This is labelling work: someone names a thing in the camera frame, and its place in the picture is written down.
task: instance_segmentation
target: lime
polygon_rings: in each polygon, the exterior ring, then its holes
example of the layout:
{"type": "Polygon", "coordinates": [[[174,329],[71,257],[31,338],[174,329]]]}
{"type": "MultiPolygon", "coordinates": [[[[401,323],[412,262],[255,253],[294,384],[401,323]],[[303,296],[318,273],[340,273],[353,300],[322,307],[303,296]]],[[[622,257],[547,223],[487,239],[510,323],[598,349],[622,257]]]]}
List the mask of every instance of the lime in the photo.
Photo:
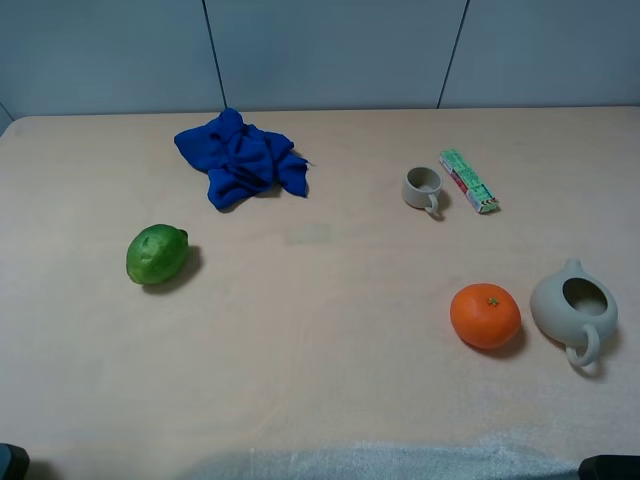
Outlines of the lime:
{"type": "Polygon", "coordinates": [[[189,256],[187,232],[170,225],[141,231],[127,250],[127,274],[135,283],[153,285],[178,274],[189,256]]]}

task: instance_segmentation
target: blue towel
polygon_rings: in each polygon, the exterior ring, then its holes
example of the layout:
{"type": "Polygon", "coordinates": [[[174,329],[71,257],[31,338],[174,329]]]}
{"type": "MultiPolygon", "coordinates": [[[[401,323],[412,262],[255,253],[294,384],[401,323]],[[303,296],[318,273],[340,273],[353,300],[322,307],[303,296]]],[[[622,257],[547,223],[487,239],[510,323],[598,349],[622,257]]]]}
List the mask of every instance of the blue towel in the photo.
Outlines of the blue towel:
{"type": "Polygon", "coordinates": [[[179,133],[174,142],[193,168],[209,175],[208,197],[218,210],[275,183],[293,195],[307,196],[307,161],[292,153],[293,142],[245,125],[233,108],[206,125],[179,133]]]}

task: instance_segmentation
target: wall seam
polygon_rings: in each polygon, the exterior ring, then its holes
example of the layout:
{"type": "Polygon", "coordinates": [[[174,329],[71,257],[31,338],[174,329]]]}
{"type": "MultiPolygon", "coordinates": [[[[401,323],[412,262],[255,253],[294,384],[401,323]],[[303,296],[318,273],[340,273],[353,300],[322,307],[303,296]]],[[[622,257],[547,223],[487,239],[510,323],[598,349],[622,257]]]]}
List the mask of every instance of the wall seam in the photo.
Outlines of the wall seam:
{"type": "Polygon", "coordinates": [[[207,22],[207,32],[209,33],[209,43],[211,44],[211,53],[213,53],[213,61],[216,64],[216,73],[218,74],[218,85],[220,85],[220,93],[222,94],[222,101],[224,102],[224,108],[227,108],[227,96],[224,92],[224,84],[222,83],[222,73],[220,72],[220,63],[218,62],[218,54],[216,53],[216,46],[213,41],[213,33],[211,32],[211,22],[209,21],[209,12],[207,11],[206,0],[200,0],[202,3],[202,12],[204,13],[205,21],[207,22]]]}
{"type": "Polygon", "coordinates": [[[4,110],[4,113],[6,113],[6,114],[7,114],[7,117],[9,117],[9,118],[11,119],[11,121],[12,121],[12,122],[15,122],[15,121],[16,121],[16,119],[15,119],[15,118],[13,118],[13,115],[11,115],[11,114],[9,113],[9,110],[7,110],[7,107],[5,107],[5,106],[2,104],[2,102],[0,102],[0,108],[1,108],[2,110],[4,110]]]}
{"type": "Polygon", "coordinates": [[[451,72],[451,65],[453,65],[453,58],[456,56],[456,50],[458,49],[458,42],[460,41],[460,33],[462,32],[464,21],[467,18],[467,10],[469,10],[469,3],[471,3],[471,0],[467,0],[467,3],[465,3],[464,5],[462,18],[460,18],[460,25],[458,26],[458,33],[456,34],[456,41],[453,42],[453,48],[451,49],[451,57],[449,57],[449,65],[447,66],[447,73],[445,73],[444,75],[444,81],[442,82],[442,89],[440,90],[440,96],[438,97],[438,104],[436,105],[436,108],[440,108],[440,104],[442,103],[442,97],[444,95],[444,90],[447,87],[447,82],[449,81],[449,73],[451,72]]]}

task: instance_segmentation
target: teapot opening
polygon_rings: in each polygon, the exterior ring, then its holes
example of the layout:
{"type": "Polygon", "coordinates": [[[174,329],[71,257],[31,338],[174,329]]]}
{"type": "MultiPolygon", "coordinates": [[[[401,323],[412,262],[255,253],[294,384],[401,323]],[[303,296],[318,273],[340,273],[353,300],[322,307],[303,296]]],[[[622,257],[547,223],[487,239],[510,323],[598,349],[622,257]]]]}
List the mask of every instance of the teapot opening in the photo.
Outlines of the teapot opening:
{"type": "Polygon", "coordinates": [[[564,282],[562,293],[567,303],[581,313],[595,317],[607,311],[607,298],[602,290],[584,278],[564,282]]]}

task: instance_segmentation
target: crumpled towel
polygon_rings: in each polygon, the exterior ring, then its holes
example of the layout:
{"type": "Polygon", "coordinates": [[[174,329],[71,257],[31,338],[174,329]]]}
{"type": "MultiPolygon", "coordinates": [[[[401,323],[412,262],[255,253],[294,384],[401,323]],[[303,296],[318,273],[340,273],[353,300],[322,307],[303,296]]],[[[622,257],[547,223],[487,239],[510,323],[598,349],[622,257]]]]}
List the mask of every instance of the crumpled towel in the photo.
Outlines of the crumpled towel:
{"type": "Polygon", "coordinates": [[[292,153],[293,142],[245,125],[233,108],[206,125],[179,133],[174,142],[193,168],[209,175],[208,197],[218,210],[275,183],[292,195],[307,196],[307,161],[292,153]]]}
{"type": "Polygon", "coordinates": [[[355,448],[225,453],[179,480],[579,480],[578,465],[506,446],[355,448]]]}

